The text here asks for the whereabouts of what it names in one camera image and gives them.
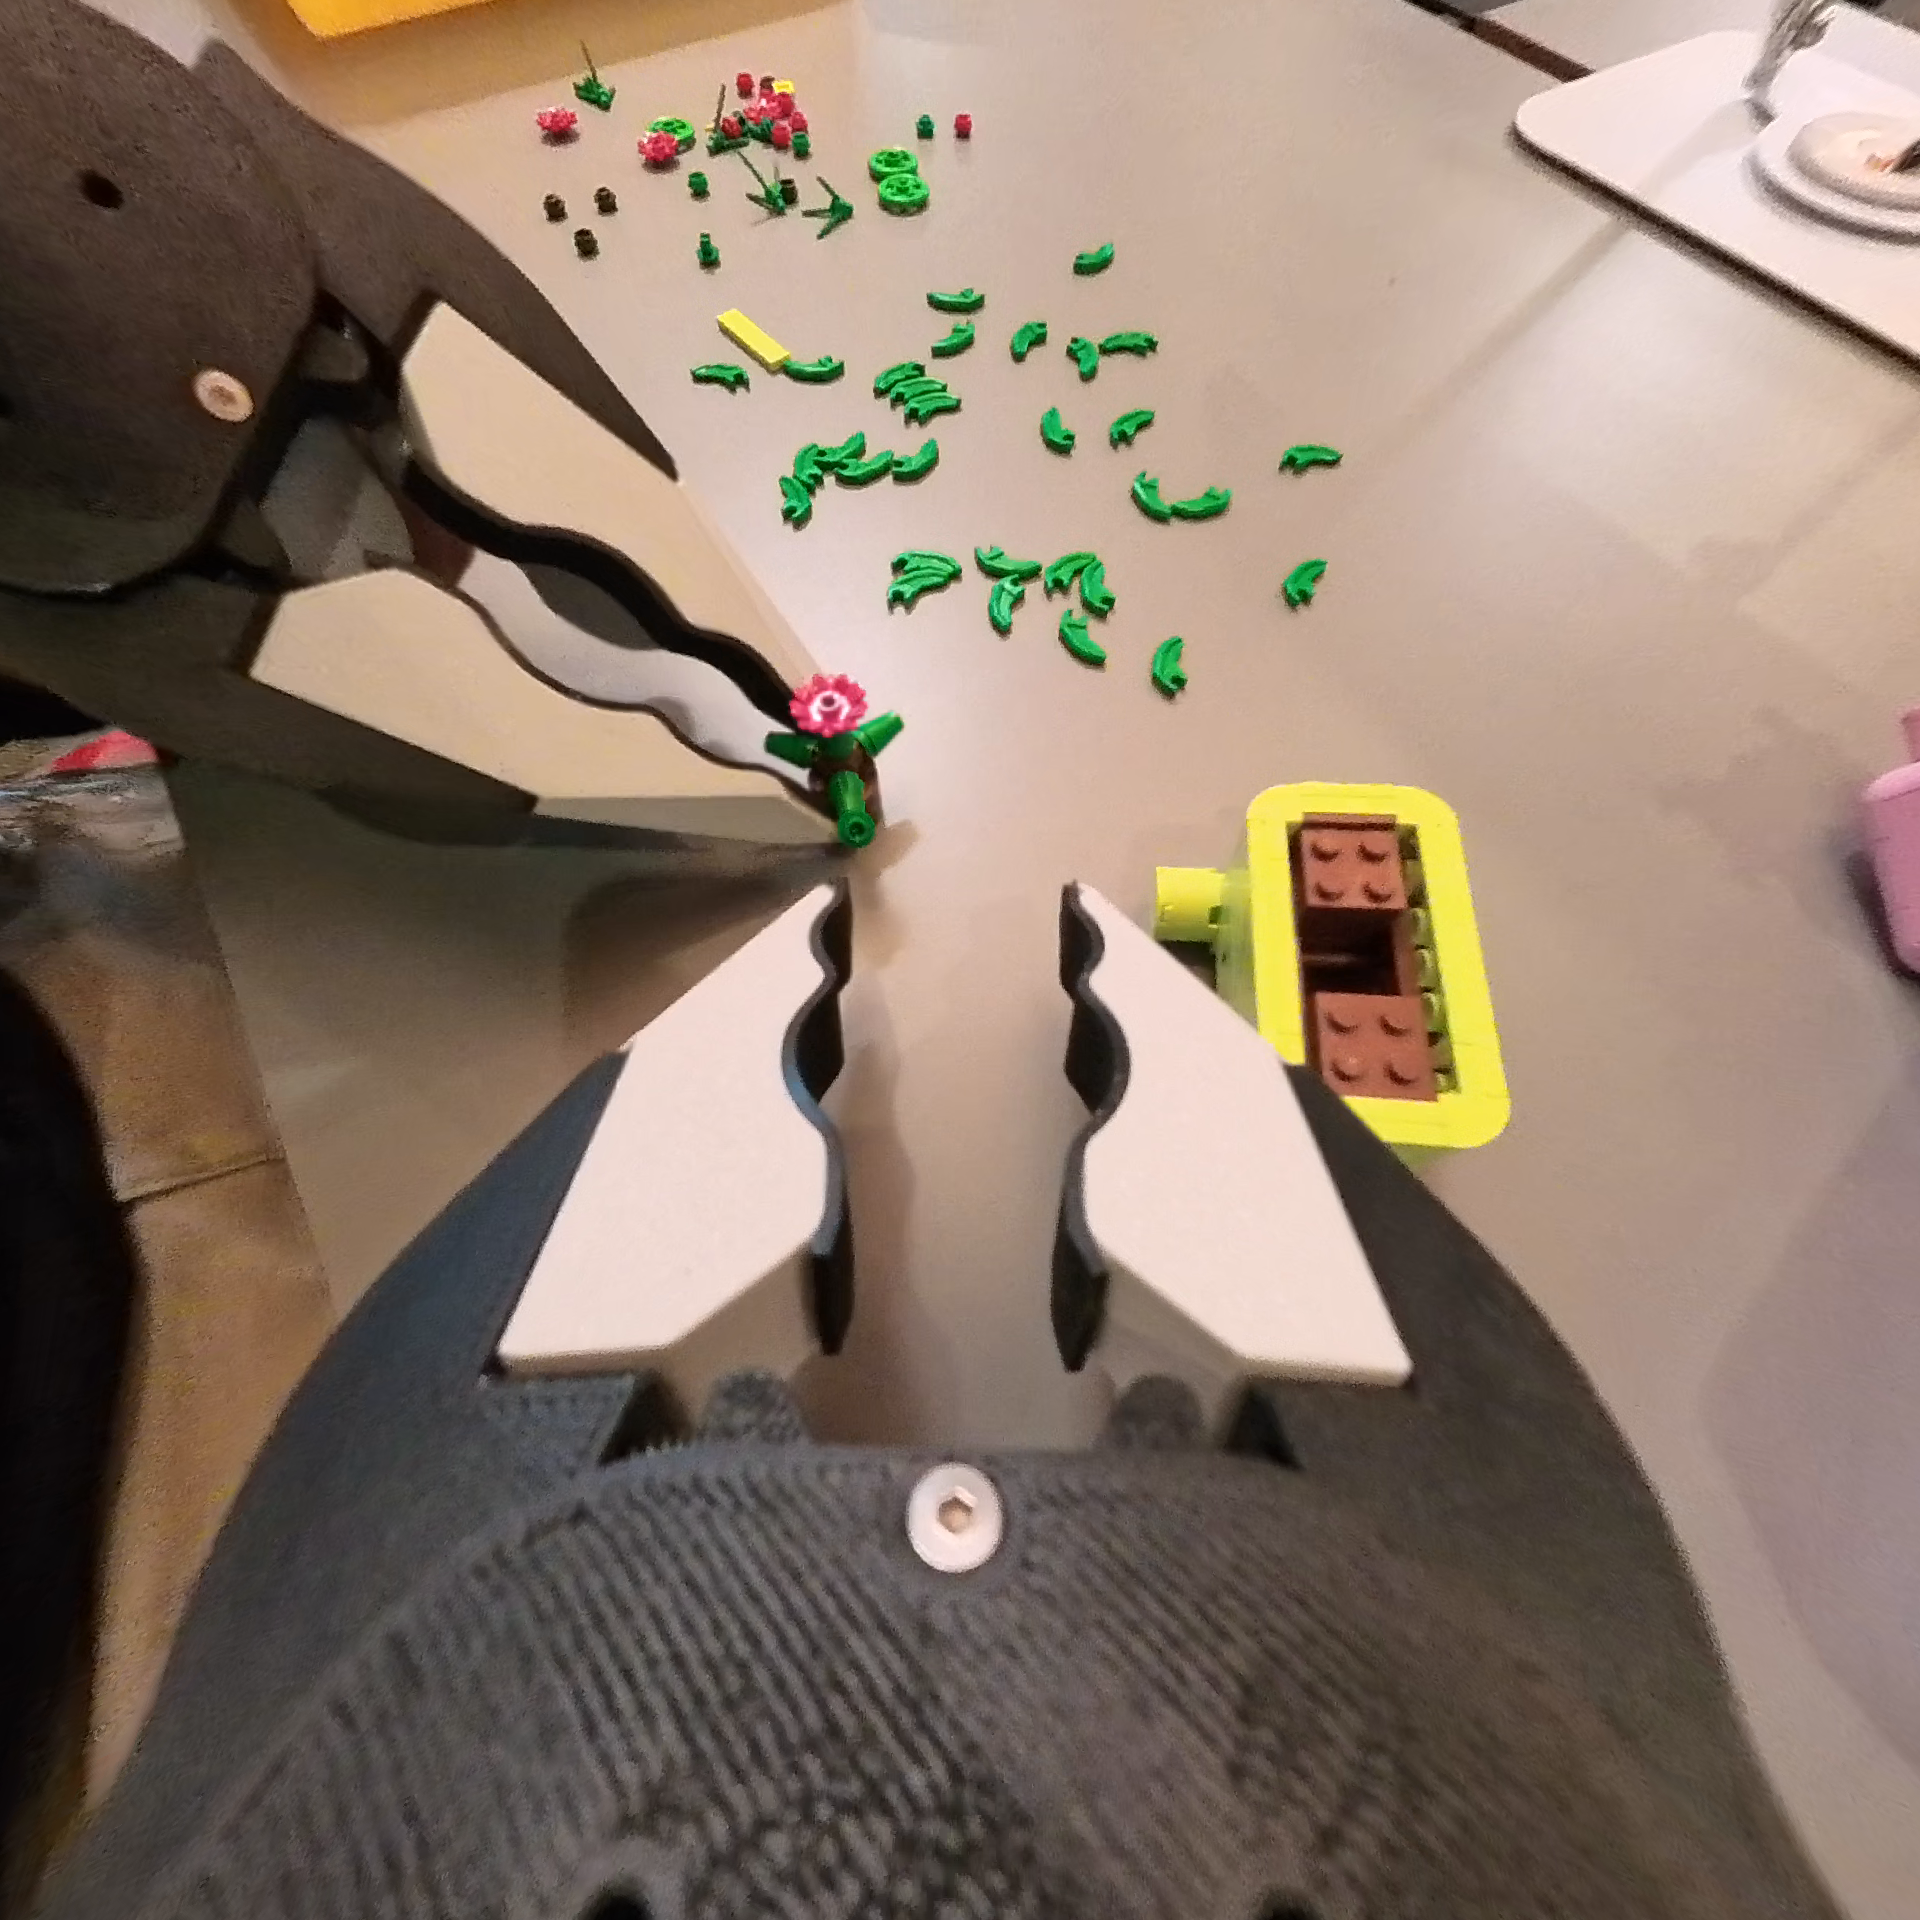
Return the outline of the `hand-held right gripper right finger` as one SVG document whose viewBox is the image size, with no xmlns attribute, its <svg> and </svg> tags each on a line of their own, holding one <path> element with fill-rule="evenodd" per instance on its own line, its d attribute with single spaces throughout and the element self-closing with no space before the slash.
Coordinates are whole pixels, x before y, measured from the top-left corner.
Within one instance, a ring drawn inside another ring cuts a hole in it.
<svg viewBox="0 0 1920 1920">
<path fill-rule="evenodd" d="M 1264 1380 L 1404 1387 L 1408 1347 L 1283 1055 L 1095 887 L 1063 887 L 1082 1119 L 1052 1243 L 1065 1371 L 1228 1419 Z"/>
</svg>

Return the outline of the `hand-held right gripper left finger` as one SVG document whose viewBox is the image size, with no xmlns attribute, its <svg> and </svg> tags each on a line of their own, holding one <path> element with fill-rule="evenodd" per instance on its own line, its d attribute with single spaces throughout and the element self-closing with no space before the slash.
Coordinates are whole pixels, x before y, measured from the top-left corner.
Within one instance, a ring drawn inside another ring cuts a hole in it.
<svg viewBox="0 0 1920 1920">
<path fill-rule="evenodd" d="M 618 1051 L 496 1343 L 507 1377 L 651 1373 L 688 1415 L 848 1337 L 844 1068 L 854 903 L 817 885 Z"/>
</svg>

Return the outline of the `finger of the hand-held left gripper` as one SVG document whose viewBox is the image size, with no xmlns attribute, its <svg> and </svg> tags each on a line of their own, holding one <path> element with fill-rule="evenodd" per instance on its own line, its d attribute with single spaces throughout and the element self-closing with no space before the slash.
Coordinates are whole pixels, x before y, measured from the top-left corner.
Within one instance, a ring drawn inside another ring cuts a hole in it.
<svg viewBox="0 0 1920 1920">
<path fill-rule="evenodd" d="M 387 566 L 272 612 L 250 679 L 314 713 L 490 777 L 560 833 L 867 847 L 860 773 L 780 769 L 772 723 L 718 667 L 643 641 L 596 588 L 483 559 L 481 596 Z"/>
<path fill-rule="evenodd" d="M 450 303 L 401 358 L 406 489 L 459 540 L 563 572 L 761 713 L 818 665 L 683 482 Z"/>
</svg>

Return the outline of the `pink toy brick flower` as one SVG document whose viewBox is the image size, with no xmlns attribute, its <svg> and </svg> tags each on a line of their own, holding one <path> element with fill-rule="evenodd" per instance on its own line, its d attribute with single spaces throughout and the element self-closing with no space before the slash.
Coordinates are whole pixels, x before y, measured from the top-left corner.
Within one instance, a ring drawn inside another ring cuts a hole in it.
<svg viewBox="0 0 1920 1920">
<path fill-rule="evenodd" d="M 764 750 L 804 774 L 844 847 L 870 847 L 881 829 L 878 758 L 902 739 L 905 719 L 871 707 L 864 685 L 842 674 L 801 683 L 790 702 L 792 727 L 764 739 Z"/>
</svg>

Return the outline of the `lime green toy brick pot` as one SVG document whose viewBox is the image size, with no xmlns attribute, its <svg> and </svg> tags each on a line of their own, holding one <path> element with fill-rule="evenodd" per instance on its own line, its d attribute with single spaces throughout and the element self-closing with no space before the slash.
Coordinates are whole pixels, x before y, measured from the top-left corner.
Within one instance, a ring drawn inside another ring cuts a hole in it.
<svg viewBox="0 0 1920 1920">
<path fill-rule="evenodd" d="M 1404 1164 L 1510 1124 L 1467 853 L 1434 793 L 1274 785 L 1250 801 L 1232 865 L 1158 869 L 1152 933 L 1207 948 L 1216 991 Z"/>
</svg>

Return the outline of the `scattered green toy leaves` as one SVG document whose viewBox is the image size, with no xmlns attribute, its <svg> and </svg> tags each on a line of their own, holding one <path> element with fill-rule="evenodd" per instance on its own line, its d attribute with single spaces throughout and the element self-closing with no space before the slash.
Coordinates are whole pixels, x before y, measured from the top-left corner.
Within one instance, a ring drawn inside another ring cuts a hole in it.
<svg viewBox="0 0 1920 1920">
<path fill-rule="evenodd" d="M 1074 276 L 1098 276 L 1115 261 L 1115 245 L 1082 250 L 1073 257 Z M 882 369 L 871 383 L 878 399 L 887 399 L 905 426 L 927 426 L 934 418 L 946 418 L 963 406 L 963 398 L 951 389 L 943 375 L 934 375 L 928 361 L 953 358 L 977 343 L 975 313 L 983 310 L 985 294 L 975 289 L 963 291 L 928 291 L 927 301 L 936 313 L 956 316 L 946 337 L 928 347 L 924 358 L 907 356 Z M 1030 319 L 1020 325 L 1011 339 L 1011 356 L 1022 365 L 1032 353 L 1043 347 L 1050 339 L 1046 319 Z M 1148 356 L 1160 347 L 1160 337 L 1144 327 L 1120 327 L 1095 340 L 1084 333 L 1070 337 L 1065 343 L 1074 372 L 1082 379 L 1094 379 L 1107 358 L 1118 355 Z M 820 355 L 811 361 L 794 356 L 780 377 L 792 377 L 803 383 L 833 383 L 846 372 L 846 361 L 835 355 Z M 753 372 L 738 361 L 711 361 L 688 370 L 698 383 L 718 387 L 727 393 L 746 393 L 753 383 Z M 1131 447 L 1139 435 L 1158 420 L 1154 410 L 1131 410 L 1120 414 L 1110 426 L 1111 451 Z M 1076 433 L 1070 429 L 1059 406 L 1046 412 L 1040 420 L 1043 446 L 1050 453 L 1074 453 Z M 870 447 L 862 433 L 848 435 L 836 443 L 808 443 L 796 453 L 792 470 L 780 476 L 783 489 L 783 522 L 796 531 L 809 525 L 814 498 L 827 481 L 846 486 L 867 486 L 881 478 L 892 484 L 919 482 L 934 473 L 943 457 L 938 436 L 924 438 L 911 453 L 896 447 Z M 1281 473 L 1314 473 L 1338 469 L 1345 459 L 1340 447 L 1331 443 L 1292 443 L 1281 455 Z M 1211 522 L 1232 506 L 1230 486 L 1210 486 L 1202 494 L 1167 498 L 1162 481 L 1148 470 L 1139 470 L 1130 486 L 1130 498 L 1144 516 L 1154 524 L 1188 524 Z M 1062 612 L 1059 641 L 1063 650 L 1082 665 L 1107 665 L 1110 653 L 1094 636 L 1095 619 L 1114 612 L 1115 594 L 1110 588 L 1105 563 L 1090 549 L 1074 549 L 1056 559 L 1027 559 L 1011 555 L 1001 543 L 979 543 L 975 549 L 975 564 L 993 585 L 990 590 L 990 625 L 998 636 L 1006 638 L 1014 630 L 1014 619 L 1034 583 L 1040 583 L 1046 596 L 1073 596 L 1073 603 Z M 963 563 L 938 549 L 903 549 L 890 559 L 890 583 L 884 606 L 890 611 L 911 612 L 930 593 L 945 593 L 963 578 Z M 1327 558 L 1305 558 L 1292 566 L 1281 585 L 1283 606 L 1289 611 L 1308 607 L 1318 588 L 1327 578 Z M 1184 638 L 1169 636 L 1154 650 L 1148 665 L 1151 685 L 1164 697 L 1182 695 L 1192 677 L 1184 663 Z"/>
</svg>

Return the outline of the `yellow plastic bin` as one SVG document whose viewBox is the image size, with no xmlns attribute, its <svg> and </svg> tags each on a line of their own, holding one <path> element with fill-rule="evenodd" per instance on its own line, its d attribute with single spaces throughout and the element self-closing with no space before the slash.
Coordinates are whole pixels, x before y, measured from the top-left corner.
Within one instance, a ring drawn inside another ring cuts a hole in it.
<svg viewBox="0 0 1920 1920">
<path fill-rule="evenodd" d="M 468 0 L 296 0 L 284 2 L 303 30 L 318 42 L 345 42 L 401 26 L 488 6 Z"/>
</svg>

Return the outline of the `pile of small mixed toy pieces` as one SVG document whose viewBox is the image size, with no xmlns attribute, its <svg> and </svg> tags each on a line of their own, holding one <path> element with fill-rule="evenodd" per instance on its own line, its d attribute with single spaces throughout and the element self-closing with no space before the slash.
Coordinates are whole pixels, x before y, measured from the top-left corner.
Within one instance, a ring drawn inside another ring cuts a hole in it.
<svg viewBox="0 0 1920 1920">
<path fill-rule="evenodd" d="M 568 101 L 534 113 L 542 155 L 571 153 L 591 129 L 614 124 L 618 85 L 601 71 L 588 42 L 582 42 L 582 58 L 584 67 L 568 85 Z M 913 143 L 882 147 L 864 158 L 864 178 L 882 217 L 918 220 L 930 209 L 930 178 L 922 151 L 943 131 L 945 124 L 936 115 L 922 113 Z M 632 149 L 641 175 L 680 180 L 692 212 L 710 220 L 724 210 L 722 187 L 729 185 L 738 185 L 738 196 L 758 222 L 801 222 L 817 242 L 844 230 L 860 212 L 851 191 L 825 175 L 804 175 L 804 165 L 814 163 L 811 124 L 798 85 L 783 75 L 742 69 L 722 81 L 704 119 L 680 113 L 644 116 Z M 737 183 L 718 172 L 724 161 L 737 161 Z M 622 198 L 614 180 L 591 180 L 575 196 L 548 187 L 537 201 L 539 223 L 563 234 L 582 261 L 596 261 L 608 250 L 601 228 L 610 226 L 619 210 Z M 698 228 L 688 250 L 702 276 L 722 270 L 724 251 L 715 228 Z"/>
</svg>

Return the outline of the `lilac toy brick plant pot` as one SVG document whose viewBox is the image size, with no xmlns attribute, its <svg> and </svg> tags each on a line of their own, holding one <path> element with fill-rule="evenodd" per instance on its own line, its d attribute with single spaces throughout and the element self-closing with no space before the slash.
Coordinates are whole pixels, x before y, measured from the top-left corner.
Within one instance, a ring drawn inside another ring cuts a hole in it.
<svg viewBox="0 0 1920 1920">
<path fill-rule="evenodd" d="M 1865 870 L 1890 957 L 1919 977 L 1919 707 L 1903 715 L 1905 761 L 1860 793 Z"/>
</svg>

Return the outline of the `white booklet stand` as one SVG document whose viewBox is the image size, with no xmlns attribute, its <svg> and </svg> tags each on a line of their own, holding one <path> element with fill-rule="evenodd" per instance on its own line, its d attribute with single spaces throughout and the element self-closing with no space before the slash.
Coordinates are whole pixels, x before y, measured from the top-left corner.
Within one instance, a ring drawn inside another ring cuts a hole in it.
<svg viewBox="0 0 1920 1920">
<path fill-rule="evenodd" d="M 1516 113 L 1563 173 L 1919 358 L 1916 4 L 1753 4 Z"/>
</svg>

